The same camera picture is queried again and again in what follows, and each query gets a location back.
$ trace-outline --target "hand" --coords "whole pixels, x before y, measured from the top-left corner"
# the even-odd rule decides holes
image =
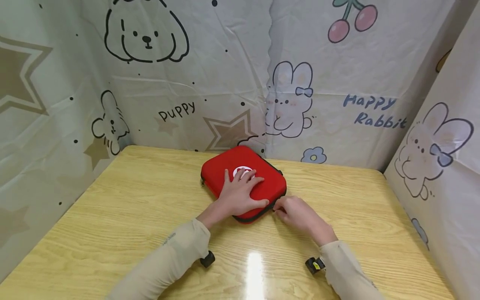
[[[338,240],[333,228],[297,196],[283,196],[273,210],[287,225],[308,234],[319,247]]]
[[[252,178],[256,170],[249,171],[242,177],[243,173],[245,173],[245,169],[238,171],[230,181],[228,170],[225,170],[225,182],[219,198],[197,217],[197,220],[208,229],[228,216],[242,215],[255,208],[264,208],[269,204],[267,199],[254,200],[250,198],[253,187],[262,182],[264,178]]]

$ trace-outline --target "left hand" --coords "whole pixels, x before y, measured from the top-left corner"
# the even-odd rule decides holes
[[[250,192],[254,186],[262,182],[264,178],[253,178],[256,170],[249,171],[242,177],[244,173],[245,169],[238,171],[230,181],[228,170],[225,170],[225,182],[219,198],[197,217],[208,229],[228,216],[242,215],[255,208],[264,208],[270,203],[268,199],[254,200],[250,198]]]

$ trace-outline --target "puppy text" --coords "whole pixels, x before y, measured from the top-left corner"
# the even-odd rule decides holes
[[[190,115],[190,114],[193,114],[194,112],[195,112],[195,103],[192,102],[192,103],[182,103],[181,106],[175,106],[171,110],[159,111],[158,114],[162,117],[162,120],[166,122],[169,117],[173,119],[173,118],[176,118],[178,115],[180,118],[183,118],[185,114]]]

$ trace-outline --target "white logo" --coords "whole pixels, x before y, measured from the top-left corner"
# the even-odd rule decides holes
[[[245,169],[245,172],[241,175],[240,178],[242,178],[245,174],[247,174],[248,172],[252,171],[252,168],[249,168],[249,167],[246,167],[246,166],[240,166],[240,167],[236,167],[235,170],[233,170],[233,177],[235,177],[235,175],[237,174],[238,171],[240,171],[241,169]]]

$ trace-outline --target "wrist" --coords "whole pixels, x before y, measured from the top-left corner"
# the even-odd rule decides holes
[[[310,229],[310,236],[318,247],[338,240],[333,228],[327,223],[319,224]]]
[[[205,227],[210,230],[215,224],[221,222],[228,216],[224,216],[221,213],[219,203],[217,201],[211,203],[207,208],[199,214],[197,220],[203,223]]]

